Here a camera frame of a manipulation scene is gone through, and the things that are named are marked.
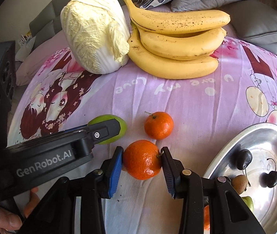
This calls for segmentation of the person left hand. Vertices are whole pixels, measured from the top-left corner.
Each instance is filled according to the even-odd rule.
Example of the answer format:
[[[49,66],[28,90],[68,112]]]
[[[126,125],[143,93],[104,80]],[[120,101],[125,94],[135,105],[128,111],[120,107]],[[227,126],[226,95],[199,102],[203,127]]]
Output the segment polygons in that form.
[[[40,198],[37,195],[38,191],[38,187],[34,187],[30,191],[30,200],[24,209],[24,215],[26,218],[32,213],[33,209],[40,202]],[[21,226],[22,221],[18,215],[15,215],[3,208],[0,208],[0,233],[18,230]]]

